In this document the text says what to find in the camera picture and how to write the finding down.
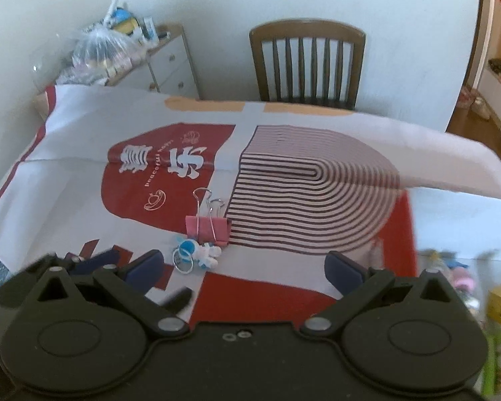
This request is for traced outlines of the blue white astronaut keychain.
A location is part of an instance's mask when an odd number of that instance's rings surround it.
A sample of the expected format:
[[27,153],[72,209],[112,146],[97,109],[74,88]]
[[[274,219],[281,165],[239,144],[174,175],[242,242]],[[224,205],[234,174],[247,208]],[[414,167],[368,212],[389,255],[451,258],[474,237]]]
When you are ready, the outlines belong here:
[[174,268],[181,274],[190,274],[195,267],[214,270],[219,264],[222,249],[217,245],[199,244],[186,238],[180,240],[172,253]]

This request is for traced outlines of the red cardboard box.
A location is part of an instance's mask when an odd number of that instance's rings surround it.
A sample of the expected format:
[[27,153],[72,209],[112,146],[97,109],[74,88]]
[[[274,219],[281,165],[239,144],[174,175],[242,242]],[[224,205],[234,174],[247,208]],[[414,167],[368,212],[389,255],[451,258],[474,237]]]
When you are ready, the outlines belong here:
[[486,313],[490,290],[501,285],[501,198],[406,189],[366,259],[400,276],[440,272],[486,335],[501,328]]

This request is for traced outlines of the clear plastic bag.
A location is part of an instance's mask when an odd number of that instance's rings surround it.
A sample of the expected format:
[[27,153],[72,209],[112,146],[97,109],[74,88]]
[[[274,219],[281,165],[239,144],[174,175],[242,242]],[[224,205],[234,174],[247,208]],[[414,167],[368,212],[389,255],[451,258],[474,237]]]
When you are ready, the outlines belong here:
[[147,49],[129,36],[96,24],[88,31],[56,34],[30,56],[39,90],[51,85],[105,85],[147,60]]

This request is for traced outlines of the white drawer cabinet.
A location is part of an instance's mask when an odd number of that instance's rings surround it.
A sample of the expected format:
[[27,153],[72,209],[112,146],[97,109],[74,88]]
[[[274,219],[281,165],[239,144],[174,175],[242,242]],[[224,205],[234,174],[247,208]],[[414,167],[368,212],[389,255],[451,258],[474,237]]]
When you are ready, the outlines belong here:
[[108,87],[136,88],[172,96],[200,98],[192,58],[180,24],[158,24],[162,38],[151,49],[148,61],[107,82]]

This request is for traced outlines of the red white patterned tablecloth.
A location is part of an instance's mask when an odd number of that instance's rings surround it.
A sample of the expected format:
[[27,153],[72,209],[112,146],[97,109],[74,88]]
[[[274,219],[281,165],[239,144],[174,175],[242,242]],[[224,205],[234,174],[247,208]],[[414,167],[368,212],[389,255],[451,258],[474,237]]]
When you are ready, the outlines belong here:
[[125,88],[58,86],[48,118],[0,189],[0,260],[47,253],[123,262],[186,237],[192,191],[222,198],[230,241],[212,271],[170,269],[149,293],[195,291],[185,319],[301,321],[337,298],[324,259],[362,265],[402,191],[501,198],[484,145],[398,120],[315,106],[199,102]]

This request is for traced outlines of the pink binder clip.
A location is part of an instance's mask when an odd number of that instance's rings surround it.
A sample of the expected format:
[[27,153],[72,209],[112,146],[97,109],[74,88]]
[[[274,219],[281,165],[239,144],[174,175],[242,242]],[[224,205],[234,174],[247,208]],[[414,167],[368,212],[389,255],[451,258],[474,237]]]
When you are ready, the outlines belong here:
[[185,216],[187,237],[199,244],[227,247],[230,241],[231,220],[221,212],[225,201],[222,198],[213,198],[207,187],[194,189],[192,197],[196,202],[196,211],[194,215]]

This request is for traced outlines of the brown wooden chair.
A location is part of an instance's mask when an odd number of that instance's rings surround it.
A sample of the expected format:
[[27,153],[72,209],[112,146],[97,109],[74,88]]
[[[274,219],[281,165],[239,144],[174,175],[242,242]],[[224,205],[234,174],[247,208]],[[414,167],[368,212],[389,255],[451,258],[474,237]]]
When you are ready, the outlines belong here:
[[365,33],[349,24],[287,19],[261,24],[249,44],[261,100],[356,107]]

